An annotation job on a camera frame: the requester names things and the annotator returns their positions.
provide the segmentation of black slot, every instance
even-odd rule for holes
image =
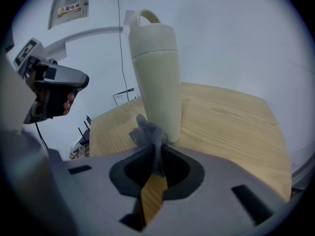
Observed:
[[[256,225],[264,222],[273,212],[246,185],[235,186],[231,189],[243,207],[255,221]]]
[[[35,73],[35,79],[34,79],[35,83],[36,83],[36,81],[43,81],[44,80],[43,74],[45,71],[47,71],[47,69],[48,69],[48,66],[46,66],[46,65],[39,65],[36,67],[36,73]]]
[[[50,87],[51,84],[40,84],[44,87]],[[63,116],[64,107],[63,104],[68,101],[68,94],[77,94],[77,90],[73,87],[63,87],[63,86],[51,86],[49,88],[49,100],[47,106],[47,118],[52,118],[55,116]]]
[[[55,76],[56,76],[56,72],[57,72],[57,69],[56,69],[56,68],[49,67],[49,68],[47,69],[45,78],[46,78],[46,79],[50,79],[50,80],[54,80],[54,79],[55,79]]]
[[[89,166],[89,165],[82,165],[82,166],[79,166],[79,167],[68,169],[68,171],[69,171],[69,173],[71,175],[73,175],[73,174],[77,174],[77,173],[80,173],[80,172],[88,171],[90,169],[91,169],[91,166]]]
[[[144,214],[143,209],[141,205],[141,201],[137,199],[133,213],[127,214],[124,216],[121,220],[121,223],[125,224],[126,226],[129,226],[137,231],[143,230],[143,228],[146,226],[145,220],[144,220]]]

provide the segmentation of gray cloth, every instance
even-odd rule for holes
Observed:
[[[152,164],[152,174],[165,176],[163,171],[163,160],[161,154],[162,144],[166,142],[166,132],[160,127],[148,122],[143,115],[137,115],[137,128],[134,128],[129,135],[137,146],[149,146],[154,144],[155,153]]]

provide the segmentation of bottle handle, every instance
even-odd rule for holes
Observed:
[[[139,12],[133,14],[130,20],[130,29],[132,28],[139,28],[140,26],[140,16],[145,17],[149,20],[149,22],[152,23],[161,23],[156,14],[154,14],[150,10],[140,10]]]

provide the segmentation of bottle lid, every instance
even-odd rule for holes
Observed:
[[[148,19],[150,24],[141,26],[140,16]],[[141,10],[133,14],[130,19],[128,40],[132,59],[149,52],[178,50],[174,29],[161,24],[158,17],[149,10]]]

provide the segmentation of white thermos bottle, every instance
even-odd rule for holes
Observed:
[[[150,21],[140,25],[140,16]],[[130,19],[129,47],[148,121],[161,127],[170,143],[181,134],[181,89],[174,29],[149,10]]]

